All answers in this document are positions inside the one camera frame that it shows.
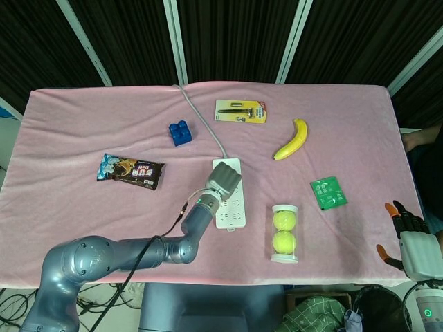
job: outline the yellow packaging card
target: yellow packaging card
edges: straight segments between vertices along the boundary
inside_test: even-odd
[[[217,121],[265,123],[266,105],[258,100],[215,101],[215,119]]]

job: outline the banana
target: banana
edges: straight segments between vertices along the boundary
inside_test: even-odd
[[[282,160],[289,157],[306,142],[307,123],[303,119],[294,119],[293,123],[297,127],[297,134],[293,137],[291,142],[277,151],[274,155],[274,160]]]

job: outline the pink towel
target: pink towel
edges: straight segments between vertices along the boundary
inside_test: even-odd
[[[394,285],[403,273],[385,265],[375,245],[399,257],[384,203],[397,199],[420,214],[388,92],[379,86],[204,82],[191,100],[242,161],[246,227],[211,224],[189,265],[140,270],[135,282],[202,284]],[[266,102],[266,124],[214,121],[216,99]],[[272,155],[309,126],[294,155]],[[193,141],[175,147],[170,123],[186,120]],[[103,154],[166,163],[154,192],[119,181],[96,182]],[[46,252],[90,234],[113,240],[165,232],[221,152],[173,86],[42,89],[30,94],[0,193],[0,287],[39,284]],[[321,211],[310,182],[336,176],[349,203]],[[299,207],[298,264],[272,262],[275,204]],[[180,228],[174,235],[180,234]],[[122,282],[113,273],[101,282]]]

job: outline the tennis ball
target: tennis ball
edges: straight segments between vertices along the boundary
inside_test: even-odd
[[[272,245],[279,254],[292,254],[297,247],[297,240],[291,232],[282,230],[274,234]]]
[[[293,230],[297,224],[296,214],[292,211],[277,211],[273,222],[278,230]]]

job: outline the power strip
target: power strip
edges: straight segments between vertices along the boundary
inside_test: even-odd
[[[213,169],[220,163],[231,166],[238,174],[242,174],[239,158],[215,159],[213,161]],[[236,228],[243,228],[246,226],[246,214],[244,211],[244,196],[243,196],[243,180],[235,188],[232,196],[223,201],[215,214],[215,226],[221,230],[233,232]]]

